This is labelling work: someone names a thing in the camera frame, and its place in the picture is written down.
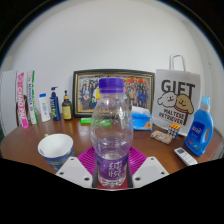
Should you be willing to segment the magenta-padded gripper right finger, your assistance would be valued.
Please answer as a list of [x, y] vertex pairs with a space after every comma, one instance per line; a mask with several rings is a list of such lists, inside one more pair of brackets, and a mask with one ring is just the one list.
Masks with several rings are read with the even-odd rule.
[[169, 173], [154, 156], [147, 157], [138, 149], [130, 148], [127, 171], [129, 188], [140, 188], [168, 175]]

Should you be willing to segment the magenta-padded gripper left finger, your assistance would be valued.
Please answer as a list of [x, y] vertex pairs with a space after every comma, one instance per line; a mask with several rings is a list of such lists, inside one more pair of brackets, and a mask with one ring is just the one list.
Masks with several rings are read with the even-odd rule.
[[84, 188], [96, 188], [98, 171], [94, 148], [88, 148], [78, 157], [69, 157], [56, 175]]

